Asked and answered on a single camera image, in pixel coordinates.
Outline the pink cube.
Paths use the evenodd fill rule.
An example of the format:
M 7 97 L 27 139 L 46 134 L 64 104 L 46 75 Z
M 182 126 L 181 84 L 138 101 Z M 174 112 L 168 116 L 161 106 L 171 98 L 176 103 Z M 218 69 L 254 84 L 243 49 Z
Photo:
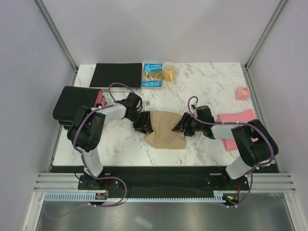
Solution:
M 239 86 L 235 91 L 235 99 L 246 101 L 250 96 L 250 89 L 247 86 Z

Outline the left aluminium frame post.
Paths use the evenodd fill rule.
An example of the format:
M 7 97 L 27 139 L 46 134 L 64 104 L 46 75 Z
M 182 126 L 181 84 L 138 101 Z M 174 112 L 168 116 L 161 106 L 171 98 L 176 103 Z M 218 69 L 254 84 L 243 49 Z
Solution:
M 36 7 L 38 8 L 40 14 L 42 15 L 43 19 L 45 20 L 50 32 L 54 36 L 58 46 L 62 50 L 63 54 L 65 55 L 67 61 L 69 62 L 71 68 L 76 73 L 78 71 L 78 67 L 76 62 L 74 61 L 70 51 L 68 50 L 68 47 L 66 46 L 56 24 L 54 23 L 50 13 L 48 12 L 47 7 L 45 6 L 44 2 L 42 0 L 33 0 Z

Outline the aluminium front rail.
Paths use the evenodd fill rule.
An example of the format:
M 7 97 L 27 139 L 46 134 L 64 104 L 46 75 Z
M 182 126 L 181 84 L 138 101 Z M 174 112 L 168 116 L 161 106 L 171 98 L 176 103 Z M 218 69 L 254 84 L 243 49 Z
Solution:
M 79 180 L 73 173 L 40 173 L 34 186 L 36 192 L 76 192 Z M 253 193 L 294 193 L 295 186 L 287 173 L 255 173 L 244 179 Z

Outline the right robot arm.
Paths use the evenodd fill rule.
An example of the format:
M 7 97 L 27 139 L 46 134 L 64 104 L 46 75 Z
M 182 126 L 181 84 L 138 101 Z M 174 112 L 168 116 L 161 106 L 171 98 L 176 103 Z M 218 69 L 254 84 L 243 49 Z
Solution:
M 180 122 L 172 129 L 183 132 L 185 136 L 194 136 L 202 132 L 210 139 L 235 141 L 239 157 L 229 164 L 220 177 L 221 186 L 232 189 L 238 178 L 248 175 L 254 169 L 269 164 L 279 152 L 279 148 L 258 119 L 248 122 L 215 122 L 207 105 L 195 107 L 194 112 L 184 113 Z

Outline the right aluminium frame post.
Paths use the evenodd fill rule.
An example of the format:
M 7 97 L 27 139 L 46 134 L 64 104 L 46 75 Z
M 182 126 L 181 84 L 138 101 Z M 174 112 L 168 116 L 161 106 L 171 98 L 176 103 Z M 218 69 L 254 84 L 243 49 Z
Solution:
M 286 4 L 288 3 L 288 0 L 280 0 L 272 13 L 269 21 L 267 22 L 261 36 L 259 37 L 256 45 L 254 46 L 251 54 L 248 57 L 248 60 L 244 64 L 244 70 L 247 72 L 249 67 L 252 65 L 252 62 L 254 61 L 255 57 L 257 56 L 259 50 L 263 46 L 265 40 L 267 39 L 268 35 L 270 34 L 271 30 L 274 28 L 275 23 L 277 22 L 280 14 L 284 10 Z

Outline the yellow mug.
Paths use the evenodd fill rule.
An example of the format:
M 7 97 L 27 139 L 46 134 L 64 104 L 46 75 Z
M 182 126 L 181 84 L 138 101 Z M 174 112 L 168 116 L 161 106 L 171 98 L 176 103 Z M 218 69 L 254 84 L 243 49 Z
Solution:
M 172 62 L 166 62 L 162 65 L 162 75 L 165 81 L 172 81 L 175 74 L 175 65 Z

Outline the black notebook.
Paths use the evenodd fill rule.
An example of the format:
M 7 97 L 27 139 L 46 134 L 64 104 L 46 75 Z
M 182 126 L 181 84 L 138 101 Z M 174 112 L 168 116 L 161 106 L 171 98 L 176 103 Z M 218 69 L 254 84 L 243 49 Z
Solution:
M 142 63 L 100 63 L 96 64 L 89 87 L 108 90 L 110 84 L 120 82 L 133 91 L 139 91 L 141 77 Z

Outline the beige t shirt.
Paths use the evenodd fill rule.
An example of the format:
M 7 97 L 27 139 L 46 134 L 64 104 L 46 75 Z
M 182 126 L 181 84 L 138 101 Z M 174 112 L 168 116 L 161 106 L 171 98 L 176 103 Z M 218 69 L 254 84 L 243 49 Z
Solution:
M 181 121 L 182 116 L 173 112 L 151 111 L 151 126 L 153 132 L 148 132 L 144 139 L 156 149 L 182 150 L 186 148 L 186 138 L 183 132 L 172 131 Z

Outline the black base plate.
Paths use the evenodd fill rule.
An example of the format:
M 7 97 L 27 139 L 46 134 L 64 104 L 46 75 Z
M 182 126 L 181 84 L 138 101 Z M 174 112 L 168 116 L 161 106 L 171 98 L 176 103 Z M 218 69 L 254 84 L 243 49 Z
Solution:
M 214 191 L 246 191 L 245 177 L 225 181 L 224 167 L 105 167 L 95 180 L 80 176 L 78 189 L 107 190 L 111 197 L 210 197 Z

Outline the black pink drawer unit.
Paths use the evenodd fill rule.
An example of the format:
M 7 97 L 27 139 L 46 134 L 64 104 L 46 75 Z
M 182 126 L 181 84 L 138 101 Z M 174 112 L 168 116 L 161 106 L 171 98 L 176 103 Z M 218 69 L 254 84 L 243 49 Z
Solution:
M 65 86 L 53 110 L 52 116 L 60 125 L 70 126 L 81 106 L 94 108 L 106 106 L 101 89 Z

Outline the aluminium frame post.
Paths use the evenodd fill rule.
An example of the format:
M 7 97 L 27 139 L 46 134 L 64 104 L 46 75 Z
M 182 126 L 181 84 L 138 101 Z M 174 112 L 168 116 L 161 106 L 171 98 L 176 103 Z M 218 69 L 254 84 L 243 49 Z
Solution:
M 274 28 L 275 23 L 277 22 L 280 14 L 284 10 L 286 4 L 288 3 L 288 0 L 280 0 L 272 13 L 269 21 L 267 22 L 261 36 L 259 37 L 256 45 L 254 46 L 251 54 L 248 57 L 248 60 L 244 64 L 244 70 L 247 72 L 249 67 L 252 65 L 252 62 L 254 61 L 255 57 L 257 56 L 259 50 L 263 46 L 265 40 L 267 39 L 268 35 L 270 34 L 271 30 Z
M 76 62 L 74 61 L 70 51 L 68 50 L 68 47 L 66 46 L 56 24 L 54 23 L 50 13 L 48 12 L 47 7 L 45 6 L 44 2 L 42 0 L 33 0 L 36 7 L 38 8 L 40 14 L 42 15 L 43 19 L 45 20 L 50 32 L 54 36 L 58 46 L 62 50 L 63 54 L 65 55 L 67 61 L 69 62 L 71 68 L 76 73 L 78 71 L 78 67 Z

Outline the pink folded t shirt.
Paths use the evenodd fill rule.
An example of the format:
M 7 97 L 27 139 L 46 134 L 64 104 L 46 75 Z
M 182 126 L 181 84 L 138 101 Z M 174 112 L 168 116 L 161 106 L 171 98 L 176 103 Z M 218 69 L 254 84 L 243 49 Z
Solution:
M 216 122 L 248 122 L 256 118 L 254 111 L 248 109 L 235 114 L 218 114 Z M 223 139 L 222 143 L 228 152 L 238 149 L 234 140 Z

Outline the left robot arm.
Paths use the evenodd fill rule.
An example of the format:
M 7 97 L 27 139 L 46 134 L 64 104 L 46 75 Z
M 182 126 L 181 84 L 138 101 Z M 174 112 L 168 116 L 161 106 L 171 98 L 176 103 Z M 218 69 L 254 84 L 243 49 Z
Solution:
M 101 174 L 103 165 L 100 161 L 97 146 L 101 140 L 105 124 L 118 119 L 128 119 L 135 131 L 150 134 L 153 132 L 149 111 L 143 111 L 142 99 L 135 93 L 115 101 L 107 106 L 78 109 L 68 129 L 67 138 L 73 148 L 81 154 L 84 171 L 90 175 L 89 184 L 95 189 L 105 185 L 105 176 Z

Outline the blue treehouse book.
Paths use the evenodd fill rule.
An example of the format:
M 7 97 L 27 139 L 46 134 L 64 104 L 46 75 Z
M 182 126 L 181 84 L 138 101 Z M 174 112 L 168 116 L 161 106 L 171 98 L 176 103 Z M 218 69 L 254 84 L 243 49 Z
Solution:
M 163 88 L 162 63 L 145 63 L 141 77 L 141 89 L 161 90 Z

